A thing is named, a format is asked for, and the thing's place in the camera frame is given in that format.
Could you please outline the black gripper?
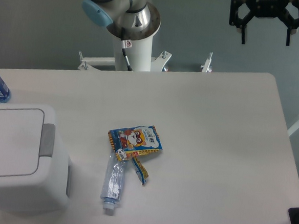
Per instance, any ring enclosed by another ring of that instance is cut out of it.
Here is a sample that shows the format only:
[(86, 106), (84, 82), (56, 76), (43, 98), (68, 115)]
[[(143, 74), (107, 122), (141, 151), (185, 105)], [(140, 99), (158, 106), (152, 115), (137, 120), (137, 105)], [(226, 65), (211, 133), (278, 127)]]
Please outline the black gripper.
[[(297, 9), (297, 17), (293, 17), (288, 11), (289, 4)], [(248, 8), (244, 18), (239, 17), (239, 8), (242, 5)], [(299, 27), (299, 0), (231, 0), (229, 24), (240, 30), (242, 44), (246, 43), (247, 24), (254, 17), (278, 18), (283, 22), (287, 27), (286, 46), (289, 46), (291, 35), (295, 34)]]

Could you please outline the silver robot arm blue cap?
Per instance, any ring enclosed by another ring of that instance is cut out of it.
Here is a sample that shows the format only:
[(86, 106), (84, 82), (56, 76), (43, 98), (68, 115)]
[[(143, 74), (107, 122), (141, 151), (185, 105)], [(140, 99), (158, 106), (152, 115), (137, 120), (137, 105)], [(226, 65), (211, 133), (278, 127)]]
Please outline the silver robot arm blue cap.
[[(82, 9), (93, 23), (121, 40), (143, 40), (160, 28), (159, 12), (147, 0), (83, 0)], [(231, 0), (229, 24), (241, 33), (242, 43), (253, 18), (278, 18), (287, 28), (289, 46), (299, 28), (299, 0)]]

